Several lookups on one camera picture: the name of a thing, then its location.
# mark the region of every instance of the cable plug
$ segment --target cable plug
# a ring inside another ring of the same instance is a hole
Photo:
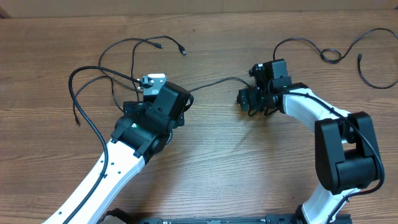
[[[182,45],[178,45],[178,49],[180,50],[181,54],[186,56],[187,55],[187,51],[185,50],[184,47],[182,47]]]
[[[162,44],[152,43],[152,45],[157,47],[158,49],[163,49],[163,45]]]

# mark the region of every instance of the cable connector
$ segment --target cable connector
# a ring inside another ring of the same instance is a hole
[[[153,45],[154,47],[157,47],[158,49],[163,49],[163,45],[162,45],[162,44],[152,43],[152,45]]]
[[[181,54],[186,56],[187,55],[187,51],[185,50],[184,47],[182,47],[182,45],[178,45],[178,49],[180,50]]]

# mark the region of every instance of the wooden table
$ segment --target wooden table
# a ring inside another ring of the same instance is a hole
[[[270,12],[179,16],[110,16],[0,20],[0,223],[40,223],[70,196],[102,152],[82,120],[78,127],[68,92],[70,73],[96,65],[101,52],[128,37],[169,35],[183,44],[182,56],[168,40],[137,50],[135,77],[166,73],[186,89],[236,76],[247,80],[255,63],[272,60],[281,40],[307,37],[320,48],[341,52],[365,31],[398,31],[397,11]],[[135,42],[111,49],[103,65],[129,74]],[[398,86],[375,90],[358,77],[356,57],[377,85],[397,78],[398,41],[374,32],[337,65],[322,62],[306,43],[277,51],[294,82],[303,82],[329,103],[372,116],[386,183],[375,194],[352,199],[345,213],[355,223],[398,222]],[[77,89],[100,75],[84,71]],[[164,218],[261,216],[292,213],[315,189],[314,137],[300,122],[277,113],[248,118],[236,104],[239,82],[194,92],[186,125],[171,145],[149,162],[109,209]],[[134,100],[116,86],[119,103]],[[78,97],[106,139],[121,116],[109,80]]]

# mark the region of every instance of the wooden surface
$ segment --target wooden surface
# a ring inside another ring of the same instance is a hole
[[[398,0],[1,0],[12,18],[394,9]]]
[[[345,52],[375,27],[398,31],[397,11],[273,12],[179,16],[89,17],[0,20],[0,223],[40,223],[70,196],[102,153],[86,123],[76,126],[68,92],[70,73],[96,65],[100,53],[128,37],[169,35],[188,51],[182,56],[168,40],[163,50],[140,45],[135,77],[164,72],[186,89],[247,74],[272,59],[281,40],[307,37],[320,48]],[[128,74],[134,42],[109,51],[103,65]],[[358,77],[356,57],[377,85],[397,78],[398,41],[375,32],[339,64],[320,60],[313,48],[289,42],[277,52],[294,82],[324,100],[372,116],[386,183],[375,194],[352,199],[344,212],[355,223],[398,222],[398,86],[375,90]],[[99,71],[74,79],[77,89]],[[149,162],[109,209],[165,218],[260,216],[292,213],[315,189],[314,137],[300,122],[277,113],[248,118],[235,103],[239,82],[194,92],[186,125],[171,145]],[[116,87],[120,103],[135,94]],[[121,113],[109,80],[90,85],[78,97],[106,139]]]

